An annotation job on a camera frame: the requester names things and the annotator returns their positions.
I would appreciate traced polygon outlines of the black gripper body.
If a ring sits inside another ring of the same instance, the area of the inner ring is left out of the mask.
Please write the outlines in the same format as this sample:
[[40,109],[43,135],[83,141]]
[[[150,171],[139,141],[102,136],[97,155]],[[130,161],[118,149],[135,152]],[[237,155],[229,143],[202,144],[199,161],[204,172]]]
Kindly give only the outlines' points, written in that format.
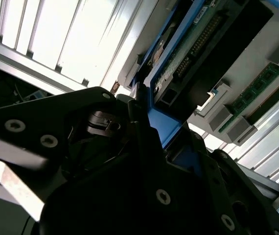
[[231,235],[234,213],[217,164],[203,171],[123,154],[59,187],[46,202],[42,235]]

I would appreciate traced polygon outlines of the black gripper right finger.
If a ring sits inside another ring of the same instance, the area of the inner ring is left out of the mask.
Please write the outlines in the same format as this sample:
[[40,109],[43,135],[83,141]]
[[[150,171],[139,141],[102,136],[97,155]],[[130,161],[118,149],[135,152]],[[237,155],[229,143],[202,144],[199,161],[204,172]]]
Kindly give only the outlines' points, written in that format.
[[279,235],[279,213],[222,150],[183,125],[183,233]]

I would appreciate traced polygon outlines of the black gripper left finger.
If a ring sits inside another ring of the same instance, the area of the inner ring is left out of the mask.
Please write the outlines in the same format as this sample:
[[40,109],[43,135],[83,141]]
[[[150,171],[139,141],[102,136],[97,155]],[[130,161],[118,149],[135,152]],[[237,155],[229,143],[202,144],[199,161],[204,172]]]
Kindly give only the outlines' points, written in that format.
[[146,106],[130,96],[87,88],[0,108],[0,196],[88,193],[105,185],[105,164],[133,157],[114,184],[168,189],[169,177]]

